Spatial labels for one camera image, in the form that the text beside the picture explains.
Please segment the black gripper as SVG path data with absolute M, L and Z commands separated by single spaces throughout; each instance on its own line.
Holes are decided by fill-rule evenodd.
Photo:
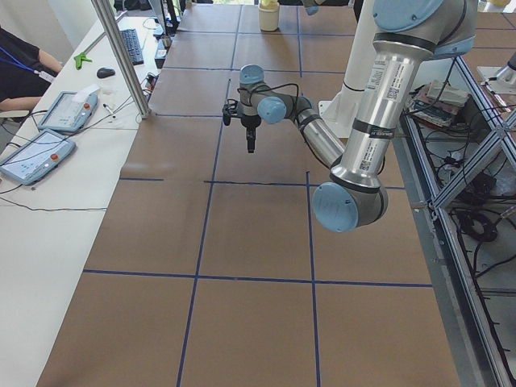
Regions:
M 246 127 L 248 153 L 254 153 L 256 150 L 256 128 L 260 125 L 260 116 L 258 114 L 242 114 L 240 121 Z

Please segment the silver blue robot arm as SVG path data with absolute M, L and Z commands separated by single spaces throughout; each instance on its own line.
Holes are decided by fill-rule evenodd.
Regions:
M 299 130 L 315 158 L 330 168 L 343 155 L 345 146 L 313 108 L 309 99 L 295 94 L 278 93 L 264 82 L 264 70 L 248 64 L 239 73 L 239 101 L 235 116 L 246 128 L 248 152 L 256 147 L 256 129 L 262 122 L 269 125 L 289 120 Z
M 388 194 L 378 178 L 390 140 L 422 62 L 456 57 L 472 48 L 474 1 L 365 1 L 361 22 L 372 21 L 376 54 L 345 144 L 321 120 L 314 152 L 330 169 L 330 181 L 314 192 L 316 219 L 347 232 L 380 219 Z

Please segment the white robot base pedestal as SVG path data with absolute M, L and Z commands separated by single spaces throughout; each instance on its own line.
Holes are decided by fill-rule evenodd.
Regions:
M 363 1 L 341 90 L 331 101 L 319 102 L 320 115 L 339 138 L 348 138 L 351 133 L 376 55 L 372 45 L 376 31 L 373 4 L 373 0 Z

